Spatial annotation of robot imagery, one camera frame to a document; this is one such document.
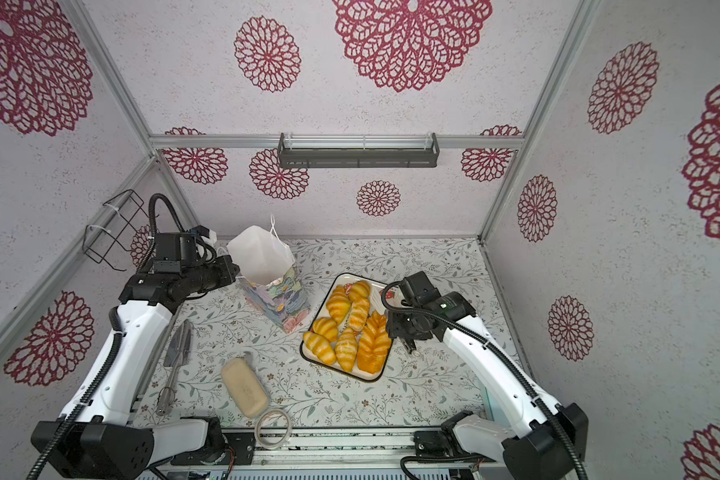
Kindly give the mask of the floral white paper bag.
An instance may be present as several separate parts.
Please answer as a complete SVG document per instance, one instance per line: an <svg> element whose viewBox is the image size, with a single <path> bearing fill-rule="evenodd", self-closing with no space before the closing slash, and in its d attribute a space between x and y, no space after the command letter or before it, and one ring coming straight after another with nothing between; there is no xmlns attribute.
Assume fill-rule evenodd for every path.
<svg viewBox="0 0 720 480"><path fill-rule="evenodd" d="M276 218L270 226L250 226L230 240L227 252L239 266L239 284L246 300L286 334L294 332L310 313L295 256L278 236Z"/></svg>

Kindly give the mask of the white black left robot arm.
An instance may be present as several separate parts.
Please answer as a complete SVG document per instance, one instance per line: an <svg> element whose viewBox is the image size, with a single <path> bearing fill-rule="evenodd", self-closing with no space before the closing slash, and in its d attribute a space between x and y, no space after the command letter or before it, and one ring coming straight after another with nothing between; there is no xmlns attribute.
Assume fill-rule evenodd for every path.
<svg viewBox="0 0 720 480"><path fill-rule="evenodd" d="M175 211L166 195L150 197L147 255L108 313L110 335L81 388L56 420L39 422L32 432L39 456L30 479L46 466L66 479L136 479L178 455L215 459L223 451L224 436L211 418L149 428L129 423L142 377L179 307L233 284L240 272L230 255L211 246L207 228L159 231L157 203Z"/></svg>

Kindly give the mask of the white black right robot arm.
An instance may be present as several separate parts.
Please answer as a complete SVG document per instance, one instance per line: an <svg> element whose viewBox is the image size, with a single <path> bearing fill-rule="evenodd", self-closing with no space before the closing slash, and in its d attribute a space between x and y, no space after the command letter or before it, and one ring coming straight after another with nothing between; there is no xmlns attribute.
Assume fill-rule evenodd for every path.
<svg viewBox="0 0 720 480"><path fill-rule="evenodd" d="M504 412L509 425L465 411L444 422L441 446L418 448L400 461L403 473L417 463L493 462L514 479L585 479L589 420L575 403L562 405L528 376L486 329L459 293L441 294L424 272L386 285L380 293L387 330L408 351L418 340L437 339L456 353Z"/></svg>

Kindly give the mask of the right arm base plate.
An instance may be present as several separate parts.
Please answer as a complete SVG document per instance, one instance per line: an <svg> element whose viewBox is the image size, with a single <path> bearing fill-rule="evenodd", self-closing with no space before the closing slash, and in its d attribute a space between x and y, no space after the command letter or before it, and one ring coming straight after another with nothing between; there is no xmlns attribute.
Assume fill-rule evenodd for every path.
<svg viewBox="0 0 720 480"><path fill-rule="evenodd" d="M453 428L417 430L413 433L416 456L457 461L488 461L494 459L478 453L467 452L456 439Z"/></svg>

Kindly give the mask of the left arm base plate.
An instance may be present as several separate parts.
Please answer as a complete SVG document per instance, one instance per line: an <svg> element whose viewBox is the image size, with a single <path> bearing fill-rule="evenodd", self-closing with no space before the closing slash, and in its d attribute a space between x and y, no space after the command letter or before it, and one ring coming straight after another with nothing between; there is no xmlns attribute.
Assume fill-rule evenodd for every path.
<svg viewBox="0 0 720 480"><path fill-rule="evenodd" d="M213 440L200 450L177 455L170 461L172 466L248 466L256 451L256 439L252 430L224 431L223 440Z"/></svg>

